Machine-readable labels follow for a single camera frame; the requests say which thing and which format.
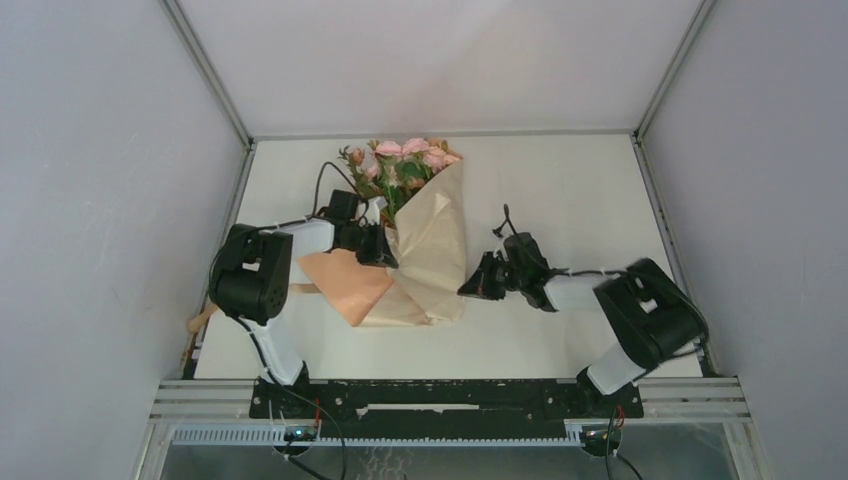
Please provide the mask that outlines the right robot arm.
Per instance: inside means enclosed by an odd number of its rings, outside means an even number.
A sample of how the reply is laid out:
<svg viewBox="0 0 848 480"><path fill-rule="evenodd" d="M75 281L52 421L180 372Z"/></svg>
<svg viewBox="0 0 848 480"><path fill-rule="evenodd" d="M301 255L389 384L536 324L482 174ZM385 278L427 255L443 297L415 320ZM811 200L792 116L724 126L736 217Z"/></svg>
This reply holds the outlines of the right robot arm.
<svg viewBox="0 0 848 480"><path fill-rule="evenodd" d="M528 232L506 237L484 252L457 293L498 301L518 292L529 306L549 313L577 304L591 292L616 341L578 373L578 402L592 416L605 415L618 392L664 363L698 353L709 337L700 310L650 258L620 270L554 268Z"/></svg>

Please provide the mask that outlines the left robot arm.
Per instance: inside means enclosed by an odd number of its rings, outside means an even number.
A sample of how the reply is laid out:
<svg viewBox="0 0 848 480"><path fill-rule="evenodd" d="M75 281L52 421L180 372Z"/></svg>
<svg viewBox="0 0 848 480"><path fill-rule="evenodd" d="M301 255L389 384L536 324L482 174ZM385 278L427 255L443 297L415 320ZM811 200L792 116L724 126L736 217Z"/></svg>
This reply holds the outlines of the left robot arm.
<svg viewBox="0 0 848 480"><path fill-rule="evenodd" d="M335 190L328 206L303 219L266 226L237 223L210 267L209 299L242 326L262 365L261 377L277 384L274 404L290 417L311 407L311 388L298 381L306 363L278 318L291 279L302 273L297 261L312 254L346 250L359 265L385 273L398 261L381 222L387 201Z"/></svg>

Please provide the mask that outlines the pink fake rose stem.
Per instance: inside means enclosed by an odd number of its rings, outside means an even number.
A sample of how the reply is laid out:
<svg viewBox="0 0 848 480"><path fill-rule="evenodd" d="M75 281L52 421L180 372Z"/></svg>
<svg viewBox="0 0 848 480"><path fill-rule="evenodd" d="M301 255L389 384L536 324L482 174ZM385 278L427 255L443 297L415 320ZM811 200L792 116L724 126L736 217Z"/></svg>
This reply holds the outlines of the pink fake rose stem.
<svg viewBox="0 0 848 480"><path fill-rule="evenodd" d="M420 190L437 174L464 159L440 138L411 138L402 145L385 142L381 148L387 158L389 184L407 191Z"/></svg>

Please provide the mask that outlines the pink fake rose sprig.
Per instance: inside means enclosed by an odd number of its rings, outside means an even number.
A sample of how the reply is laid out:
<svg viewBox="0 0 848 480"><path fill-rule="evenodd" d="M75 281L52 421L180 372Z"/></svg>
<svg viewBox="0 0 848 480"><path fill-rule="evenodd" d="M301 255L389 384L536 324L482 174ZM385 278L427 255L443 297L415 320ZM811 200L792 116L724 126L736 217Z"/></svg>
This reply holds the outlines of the pink fake rose sprig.
<svg viewBox="0 0 848 480"><path fill-rule="evenodd" d="M402 147L393 141L371 140L368 150L345 146L338 151L338 159L349 170L356 192L366 199L382 197L387 202L381 222L395 228L396 214L409 199L396 170L403 159Z"/></svg>

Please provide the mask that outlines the tan ribbon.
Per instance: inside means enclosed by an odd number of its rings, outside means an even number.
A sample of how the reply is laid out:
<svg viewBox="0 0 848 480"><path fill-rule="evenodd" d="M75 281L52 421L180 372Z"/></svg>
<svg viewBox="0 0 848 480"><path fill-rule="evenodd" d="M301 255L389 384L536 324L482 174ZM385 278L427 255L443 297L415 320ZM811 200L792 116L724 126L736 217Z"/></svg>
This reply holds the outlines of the tan ribbon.
<svg viewBox="0 0 848 480"><path fill-rule="evenodd" d="M314 284L290 284L289 292L296 294L314 294L319 293L318 288ZM190 334L197 334L204 327L210 317L219 310L218 306L209 302L203 310L187 322L187 331Z"/></svg>

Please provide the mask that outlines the brown wrapping paper sheet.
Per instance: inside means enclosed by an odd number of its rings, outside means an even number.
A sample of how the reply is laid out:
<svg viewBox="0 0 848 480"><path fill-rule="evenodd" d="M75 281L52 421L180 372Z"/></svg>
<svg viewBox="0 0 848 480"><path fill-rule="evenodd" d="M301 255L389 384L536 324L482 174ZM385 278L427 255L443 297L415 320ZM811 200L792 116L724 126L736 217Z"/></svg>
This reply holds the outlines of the brown wrapping paper sheet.
<svg viewBox="0 0 848 480"><path fill-rule="evenodd" d="M298 260L311 284L352 327L416 327L459 321L466 281L463 164L430 180L396 215L388 243L398 267L364 266L348 250Z"/></svg>

